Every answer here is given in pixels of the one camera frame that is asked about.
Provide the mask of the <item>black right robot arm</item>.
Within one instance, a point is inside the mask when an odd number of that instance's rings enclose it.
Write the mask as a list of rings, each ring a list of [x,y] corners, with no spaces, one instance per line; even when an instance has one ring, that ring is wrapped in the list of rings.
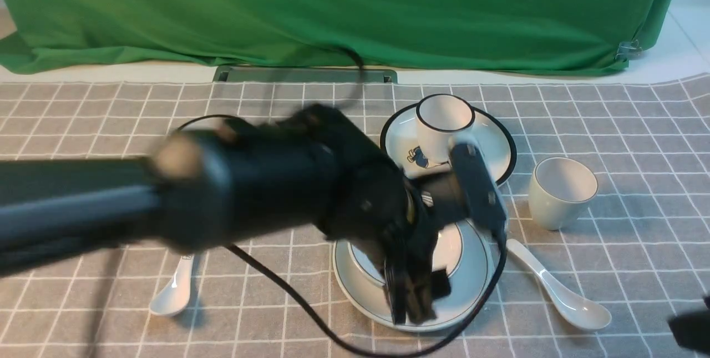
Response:
[[[675,315],[667,323],[677,345],[709,356],[709,295],[703,297],[703,302],[706,308]]]

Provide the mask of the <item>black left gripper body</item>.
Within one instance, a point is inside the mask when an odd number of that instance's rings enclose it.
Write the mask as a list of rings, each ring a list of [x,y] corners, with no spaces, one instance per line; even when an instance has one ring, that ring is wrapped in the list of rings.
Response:
[[[466,206],[453,173],[401,175],[396,191],[399,206],[378,241],[377,270],[384,277],[384,260],[402,259],[409,280],[415,270],[433,270],[438,233],[466,219]]]

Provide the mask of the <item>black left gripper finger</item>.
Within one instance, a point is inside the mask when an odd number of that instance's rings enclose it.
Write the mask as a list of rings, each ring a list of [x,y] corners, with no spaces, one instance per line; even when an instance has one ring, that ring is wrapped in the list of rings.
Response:
[[[415,270],[407,281],[407,315],[415,325],[434,320],[437,315],[434,302],[448,297],[452,292],[445,268]]]
[[[407,280],[404,260],[399,258],[384,260],[384,285],[393,325],[403,325],[407,320]]]

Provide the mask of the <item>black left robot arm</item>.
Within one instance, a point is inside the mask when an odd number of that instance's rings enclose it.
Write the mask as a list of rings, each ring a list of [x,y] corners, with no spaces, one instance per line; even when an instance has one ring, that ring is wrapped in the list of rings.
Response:
[[[144,157],[2,162],[2,275],[144,240],[194,254],[312,224],[364,252],[395,324],[449,296],[436,219],[401,168],[338,109],[178,130]]]

